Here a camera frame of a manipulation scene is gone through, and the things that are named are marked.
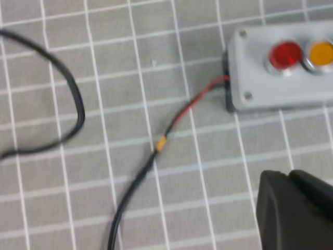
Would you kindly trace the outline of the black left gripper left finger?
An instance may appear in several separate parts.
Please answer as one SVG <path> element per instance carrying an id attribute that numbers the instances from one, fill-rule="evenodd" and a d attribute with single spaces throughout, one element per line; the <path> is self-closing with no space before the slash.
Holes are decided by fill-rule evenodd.
<path id="1" fill-rule="evenodd" d="M 260 175 L 257 222 L 263 249 L 332 249 L 332 221 L 279 171 Z"/>

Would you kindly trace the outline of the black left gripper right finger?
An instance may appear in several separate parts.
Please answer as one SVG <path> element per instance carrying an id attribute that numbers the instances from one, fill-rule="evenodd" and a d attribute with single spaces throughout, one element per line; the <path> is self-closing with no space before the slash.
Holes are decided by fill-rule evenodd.
<path id="1" fill-rule="evenodd" d="M 288 177 L 307 199 L 332 221 L 332 185 L 303 170 L 293 170 Z"/>

